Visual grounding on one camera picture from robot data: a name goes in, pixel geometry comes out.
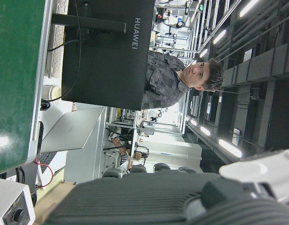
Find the patterned shirt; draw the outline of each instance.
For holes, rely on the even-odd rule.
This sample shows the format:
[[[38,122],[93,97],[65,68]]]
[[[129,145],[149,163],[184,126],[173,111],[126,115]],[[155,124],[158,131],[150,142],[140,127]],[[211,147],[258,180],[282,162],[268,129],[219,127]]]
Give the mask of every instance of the patterned shirt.
[[[185,68],[183,62],[168,53],[148,53],[142,109],[167,108],[176,104],[191,88],[176,71]]]

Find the wall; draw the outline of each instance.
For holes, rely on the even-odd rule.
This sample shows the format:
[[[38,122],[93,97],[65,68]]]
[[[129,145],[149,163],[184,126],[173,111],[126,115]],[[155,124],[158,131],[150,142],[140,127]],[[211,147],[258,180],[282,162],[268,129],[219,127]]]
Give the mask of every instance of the wall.
[[[156,163],[166,163],[171,169],[188,166],[197,172],[202,172],[201,147],[198,144],[185,143],[181,136],[155,132],[154,135],[143,137],[143,142],[139,145],[149,148],[149,157],[145,162],[149,173],[153,172]]]

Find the black monitor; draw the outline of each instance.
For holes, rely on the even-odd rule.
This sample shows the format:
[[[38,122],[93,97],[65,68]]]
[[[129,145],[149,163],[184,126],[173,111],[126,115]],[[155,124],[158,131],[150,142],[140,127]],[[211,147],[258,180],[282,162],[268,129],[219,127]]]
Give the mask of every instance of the black monitor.
[[[141,110],[154,2],[76,0],[81,64],[76,80],[80,42],[65,45],[62,94],[76,83],[63,100]],[[79,38],[74,0],[69,1],[68,14],[72,18],[63,22],[65,42]]]

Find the white device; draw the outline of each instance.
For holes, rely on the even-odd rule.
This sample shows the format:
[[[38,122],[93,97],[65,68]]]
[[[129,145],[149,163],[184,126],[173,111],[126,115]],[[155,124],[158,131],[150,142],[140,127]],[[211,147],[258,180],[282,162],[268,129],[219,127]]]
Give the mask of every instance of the white device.
[[[289,150],[251,161],[220,167],[221,176],[241,183],[261,183],[270,187],[277,201],[289,202]]]
[[[0,225],[32,225],[34,221],[29,186],[0,179]]]

